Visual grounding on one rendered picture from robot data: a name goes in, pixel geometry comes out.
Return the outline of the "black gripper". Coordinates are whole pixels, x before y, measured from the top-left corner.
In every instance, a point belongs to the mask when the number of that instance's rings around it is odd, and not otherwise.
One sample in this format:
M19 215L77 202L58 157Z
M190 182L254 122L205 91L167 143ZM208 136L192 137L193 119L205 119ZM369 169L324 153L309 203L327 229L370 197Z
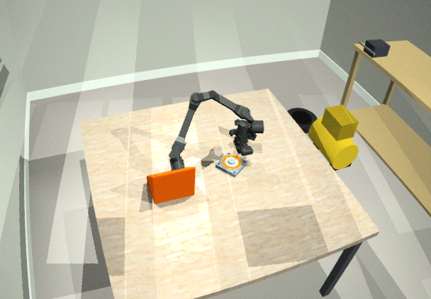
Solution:
M237 128L231 129L229 132L230 136L236 135L235 140L233 140L237 153L241 154L242 156L247 156L253 154L254 150L251 148L251 146L248 146L247 137L250 136L249 133L246 135L241 135L237 132Z

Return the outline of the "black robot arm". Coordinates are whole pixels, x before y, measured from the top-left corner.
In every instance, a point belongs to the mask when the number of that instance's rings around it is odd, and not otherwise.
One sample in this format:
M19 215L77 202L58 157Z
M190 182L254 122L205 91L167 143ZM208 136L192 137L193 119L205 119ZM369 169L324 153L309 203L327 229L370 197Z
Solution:
M190 96L189 108L181 126L181 130L179 131L179 135L171 147L171 152L168 154L172 171L184 169L184 160L180 157L180 154L187 144L187 142L184 142L186 134L196 109L201 102L207 101L209 99L217 101L218 103L233 111L239 118L245 119L235 120L235 125L238 125L237 132L241 135L246 135L247 133L250 134L250 136L247 137L247 140L255 141L257 137L256 133L264 134L264 120L254 120L248 107L236 104L214 90L201 93L194 92Z

